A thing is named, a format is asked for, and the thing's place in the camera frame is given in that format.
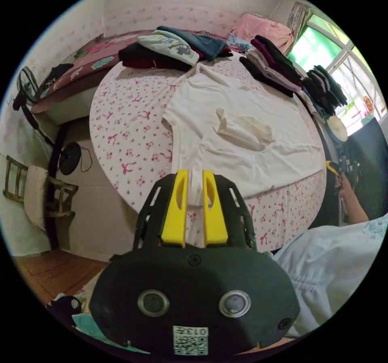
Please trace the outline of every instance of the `screw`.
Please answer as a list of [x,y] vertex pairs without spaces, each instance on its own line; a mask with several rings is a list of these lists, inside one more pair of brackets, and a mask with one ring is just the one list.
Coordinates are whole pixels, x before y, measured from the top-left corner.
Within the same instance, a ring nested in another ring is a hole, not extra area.
[[286,319],[283,319],[283,320],[279,323],[278,329],[279,329],[280,331],[283,331],[283,330],[287,329],[290,325],[291,325],[291,319],[286,318]]
[[189,265],[190,266],[198,266],[201,263],[201,257],[197,254],[193,254],[189,256]]

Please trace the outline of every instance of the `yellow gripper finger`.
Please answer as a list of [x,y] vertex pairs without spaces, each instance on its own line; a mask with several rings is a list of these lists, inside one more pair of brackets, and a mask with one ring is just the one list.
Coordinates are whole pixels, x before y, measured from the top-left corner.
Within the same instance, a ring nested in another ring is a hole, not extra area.
[[222,213],[214,173],[209,170],[202,172],[203,178],[203,231],[205,247],[208,245],[226,244],[228,232]]
[[189,171],[178,170],[164,221],[162,242],[185,247]]

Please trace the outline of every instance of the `electric fan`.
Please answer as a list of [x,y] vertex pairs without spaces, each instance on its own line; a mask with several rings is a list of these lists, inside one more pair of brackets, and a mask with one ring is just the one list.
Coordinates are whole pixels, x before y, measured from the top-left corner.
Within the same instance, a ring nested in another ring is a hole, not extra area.
[[54,142],[45,135],[39,127],[39,124],[27,105],[33,106],[37,101],[38,84],[36,79],[28,67],[24,67],[17,77],[17,90],[19,91],[14,102],[13,109],[18,111],[21,107],[24,116],[29,124],[36,130],[43,138],[44,142],[48,144],[53,151],[59,150],[59,170],[64,175],[69,175],[78,166],[81,159],[81,146],[76,142],[70,142],[63,149],[55,146]]

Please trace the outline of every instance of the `person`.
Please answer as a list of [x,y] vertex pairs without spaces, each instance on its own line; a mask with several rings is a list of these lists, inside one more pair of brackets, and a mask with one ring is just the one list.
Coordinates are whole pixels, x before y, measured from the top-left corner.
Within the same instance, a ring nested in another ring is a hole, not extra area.
[[369,221],[344,174],[335,184],[339,187],[350,224],[302,232],[272,257],[289,275],[300,304],[289,338],[318,328],[346,303],[368,273],[387,230],[388,214]]

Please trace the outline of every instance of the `white cloth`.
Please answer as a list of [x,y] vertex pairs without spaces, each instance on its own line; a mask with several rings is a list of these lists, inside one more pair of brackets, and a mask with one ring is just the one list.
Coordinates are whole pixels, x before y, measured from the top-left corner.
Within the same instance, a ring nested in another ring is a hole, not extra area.
[[24,211],[32,224],[45,231],[44,209],[47,192],[47,170],[31,165],[24,186]]
[[346,303],[375,260],[387,226],[388,214],[351,226],[313,228],[273,256],[291,278],[300,305],[289,337],[313,331]]
[[325,168],[291,99],[250,90],[203,64],[177,87],[163,117],[173,129],[172,171],[190,170],[190,205],[203,203],[203,169],[234,181],[247,198]]

